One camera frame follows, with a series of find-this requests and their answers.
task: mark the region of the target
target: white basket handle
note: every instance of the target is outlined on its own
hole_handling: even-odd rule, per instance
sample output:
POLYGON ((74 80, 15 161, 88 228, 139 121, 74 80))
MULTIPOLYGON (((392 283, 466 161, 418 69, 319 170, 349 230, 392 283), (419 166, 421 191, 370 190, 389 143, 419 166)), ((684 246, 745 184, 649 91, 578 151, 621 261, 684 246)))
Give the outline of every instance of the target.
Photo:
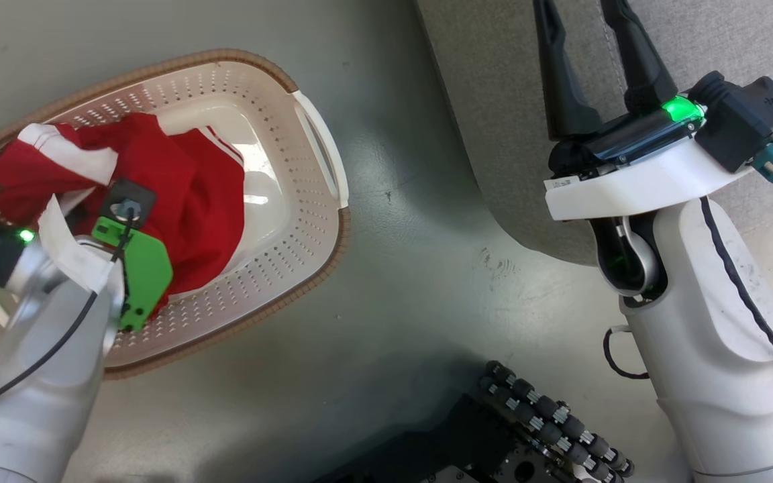
POLYGON ((309 97, 300 91, 294 92, 292 95, 300 107, 297 110, 297 115, 300 117, 303 131, 306 131, 309 143, 312 144, 318 165, 330 187, 330 193, 340 202, 341 208, 346 208, 349 196, 348 177, 344 173, 344 165, 342 157, 338 153, 336 141, 333 140, 324 118, 309 100, 309 97))

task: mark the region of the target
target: floor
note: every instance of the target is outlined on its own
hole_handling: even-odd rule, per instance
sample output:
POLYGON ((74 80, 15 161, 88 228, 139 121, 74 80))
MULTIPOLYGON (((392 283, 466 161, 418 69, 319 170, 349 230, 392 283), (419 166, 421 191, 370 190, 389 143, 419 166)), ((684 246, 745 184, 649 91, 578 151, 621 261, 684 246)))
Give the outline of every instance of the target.
MULTIPOLYGON (((260 326, 105 383, 65 481, 313 480, 435 419, 489 358, 568 401, 638 464, 635 483, 688 480, 650 383, 605 366, 601 337, 623 322, 601 276, 525 250, 486 211, 410 2, 0 0, 0 128, 219 46, 281 65, 324 114, 352 187, 352 245, 260 326)), ((773 233, 748 241, 773 282, 773 233)), ((613 349, 641 369, 627 336, 613 349)))

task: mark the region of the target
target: plastic basket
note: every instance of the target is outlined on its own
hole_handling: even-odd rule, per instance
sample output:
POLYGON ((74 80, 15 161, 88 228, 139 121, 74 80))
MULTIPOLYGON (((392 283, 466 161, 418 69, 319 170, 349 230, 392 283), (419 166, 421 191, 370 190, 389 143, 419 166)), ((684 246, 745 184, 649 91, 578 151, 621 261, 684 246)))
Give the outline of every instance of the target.
POLYGON ((141 333, 117 334, 107 378, 192 354, 303 296, 338 265, 350 228, 347 178, 324 120, 288 74, 249 52, 197 53, 84 89, 0 131, 0 149, 31 122, 79 127, 135 112, 156 114, 169 134, 211 125, 242 151, 246 220, 234 269, 173 297, 141 333))

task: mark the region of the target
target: brown woven rim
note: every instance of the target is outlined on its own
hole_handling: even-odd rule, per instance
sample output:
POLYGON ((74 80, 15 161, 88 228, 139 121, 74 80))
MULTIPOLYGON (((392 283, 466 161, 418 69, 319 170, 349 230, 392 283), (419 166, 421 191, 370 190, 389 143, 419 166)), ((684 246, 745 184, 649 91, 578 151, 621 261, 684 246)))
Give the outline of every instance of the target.
MULTIPOLYGON (((276 64, 260 55, 255 55, 251 52, 240 51, 236 49, 218 49, 213 51, 206 51, 200 53, 194 53, 185 57, 175 58, 157 65, 150 67, 139 68, 139 70, 132 71, 129 74, 123 74, 113 79, 107 80, 107 82, 99 83, 98 85, 85 88, 82 91, 76 92, 63 98, 60 101, 49 104, 49 106, 41 107, 37 111, 28 114, 23 119, 12 123, 8 127, 0 131, 0 149, 3 146, 11 142, 19 134, 22 128, 30 123, 42 123, 49 119, 52 119, 58 114, 64 113, 73 107, 79 106, 85 102, 96 99, 99 96, 106 95, 110 92, 117 91, 118 89, 125 88, 134 83, 144 82, 153 77, 162 76, 162 74, 168 74, 176 70, 182 70, 182 68, 194 67, 197 65, 209 64, 212 62, 233 61, 243 64, 249 64, 253 67, 260 68, 273 79, 275 79, 279 85, 285 89, 285 91, 291 94, 298 91, 297 85, 291 80, 281 68, 276 64)), ((299 299, 304 294, 309 293, 312 288, 315 288, 323 282, 330 274, 336 269, 340 261, 342 260, 348 244, 348 236, 350 234, 350 210, 343 208, 338 211, 340 214, 340 230, 338 230, 338 238, 336 245, 333 248, 330 257, 326 263, 320 267, 318 272, 314 273, 311 277, 307 278, 303 282, 300 282, 297 286, 286 292, 279 299, 273 300, 269 305, 252 312, 245 317, 240 318, 238 321, 234 321, 226 326, 220 328, 214 333, 206 334, 199 339, 193 340, 190 343, 180 345, 165 354, 160 354, 152 358, 146 358, 146 360, 139 361, 134 364, 127 364, 119 367, 107 368, 105 370, 104 379, 106 380, 120 380, 127 377, 137 376, 148 370, 157 369, 163 365, 172 363, 177 360, 181 360, 186 356, 195 354, 195 352, 206 349, 209 346, 215 345, 228 337, 239 333, 246 328, 254 326, 258 322, 263 321, 267 317, 275 314, 279 309, 284 308, 292 301, 299 299)))

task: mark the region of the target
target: green light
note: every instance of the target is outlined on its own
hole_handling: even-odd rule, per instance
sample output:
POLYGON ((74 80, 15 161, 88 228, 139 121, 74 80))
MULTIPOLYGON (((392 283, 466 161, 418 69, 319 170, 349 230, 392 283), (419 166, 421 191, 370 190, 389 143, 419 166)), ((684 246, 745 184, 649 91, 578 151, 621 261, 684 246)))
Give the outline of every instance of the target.
POLYGON ((22 241, 24 241, 26 244, 30 244, 32 239, 34 239, 34 233, 27 229, 21 229, 19 233, 17 233, 17 236, 19 236, 19 238, 22 239, 22 241))
POLYGON ((680 95, 667 101, 662 107, 670 114, 672 122, 703 120, 703 110, 680 95))

